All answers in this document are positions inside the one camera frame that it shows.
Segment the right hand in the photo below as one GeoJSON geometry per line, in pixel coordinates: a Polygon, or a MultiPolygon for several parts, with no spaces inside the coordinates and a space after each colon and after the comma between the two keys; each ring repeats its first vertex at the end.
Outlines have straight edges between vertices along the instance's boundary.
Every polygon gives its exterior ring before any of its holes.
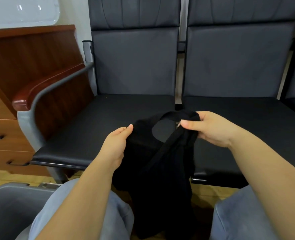
{"type": "Polygon", "coordinates": [[[198,131],[199,138],[219,147],[230,147],[236,134],[243,130],[216,113],[209,111],[197,113],[201,121],[181,120],[181,126],[188,130],[198,131]]]}

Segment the row of seats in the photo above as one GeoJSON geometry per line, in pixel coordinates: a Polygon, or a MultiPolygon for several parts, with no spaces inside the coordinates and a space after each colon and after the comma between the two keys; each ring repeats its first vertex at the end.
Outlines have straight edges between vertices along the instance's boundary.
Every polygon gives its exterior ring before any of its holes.
{"type": "MultiPolygon", "coordinates": [[[[85,169],[111,131],[175,109],[181,0],[88,1],[98,95],[33,164],[85,169]]],[[[295,166],[295,112],[277,100],[294,28],[295,0],[189,0],[182,105],[226,117],[295,166]]],[[[194,150],[193,182],[246,185],[228,149],[194,150]]]]}

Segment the forearm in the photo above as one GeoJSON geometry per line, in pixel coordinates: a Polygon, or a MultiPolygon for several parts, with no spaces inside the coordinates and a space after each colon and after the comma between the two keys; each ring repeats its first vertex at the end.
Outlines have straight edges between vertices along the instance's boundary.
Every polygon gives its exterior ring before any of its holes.
{"type": "Polygon", "coordinates": [[[243,129],[230,150],[280,237],[295,239],[295,167],[243,129]]]}
{"type": "Polygon", "coordinates": [[[113,171],[96,158],[36,240],[99,239],[113,171]]]}

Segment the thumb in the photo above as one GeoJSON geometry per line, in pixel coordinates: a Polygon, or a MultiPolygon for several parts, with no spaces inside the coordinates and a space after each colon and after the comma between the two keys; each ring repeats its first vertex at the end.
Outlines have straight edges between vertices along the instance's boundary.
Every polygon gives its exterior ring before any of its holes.
{"type": "Polygon", "coordinates": [[[181,120],[181,126],[192,131],[203,131],[205,124],[203,121],[181,120]]]}
{"type": "Polygon", "coordinates": [[[120,135],[126,139],[133,131],[133,125],[130,124],[125,130],[123,130],[120,135]]]}

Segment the armrest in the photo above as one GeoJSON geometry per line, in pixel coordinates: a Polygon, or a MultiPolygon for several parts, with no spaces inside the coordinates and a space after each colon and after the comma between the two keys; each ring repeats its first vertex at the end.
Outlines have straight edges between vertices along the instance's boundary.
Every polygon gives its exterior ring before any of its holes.
{"type": "Polygon", "coordinates": [[[93,62],[81,63],[30,82],[14,96],[12,100],[13,108],[16,111],[29,111],[31,108],[33,109],[44,94],[86,72],[93,65],[93,62]]]}

